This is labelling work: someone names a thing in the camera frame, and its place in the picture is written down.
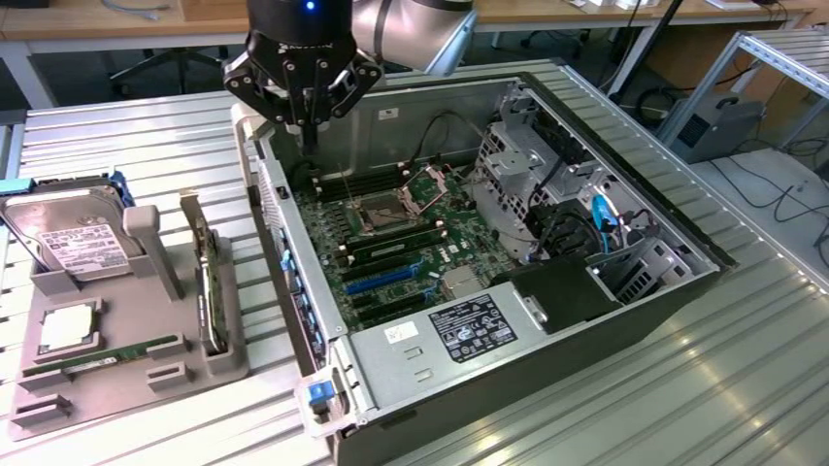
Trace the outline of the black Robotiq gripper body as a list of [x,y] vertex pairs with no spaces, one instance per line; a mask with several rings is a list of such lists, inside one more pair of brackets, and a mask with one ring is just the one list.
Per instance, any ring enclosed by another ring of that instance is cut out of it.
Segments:
[[261,83],[288,89],[283,64],[293,64],[291,77],[303,89],[315,86],[317,73],[329,92],[352,83],[349,67],[356,55],[349,1],[248,1],[245,51]]

